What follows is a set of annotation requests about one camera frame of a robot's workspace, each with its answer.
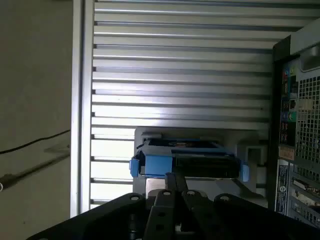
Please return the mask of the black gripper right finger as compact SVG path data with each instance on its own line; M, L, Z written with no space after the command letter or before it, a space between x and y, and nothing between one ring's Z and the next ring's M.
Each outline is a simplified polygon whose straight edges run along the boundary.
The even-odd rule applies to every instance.
M214 200L187 187L175 175L177 190L190 214L198 240L318 240L320 230L299 220L223 193Z

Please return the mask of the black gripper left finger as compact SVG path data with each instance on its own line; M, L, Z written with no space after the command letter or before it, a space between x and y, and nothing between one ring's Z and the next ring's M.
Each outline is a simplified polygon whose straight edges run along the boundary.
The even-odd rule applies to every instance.
M176 176L148 197L127 193L31 236L32 240L170 240L175 234Z

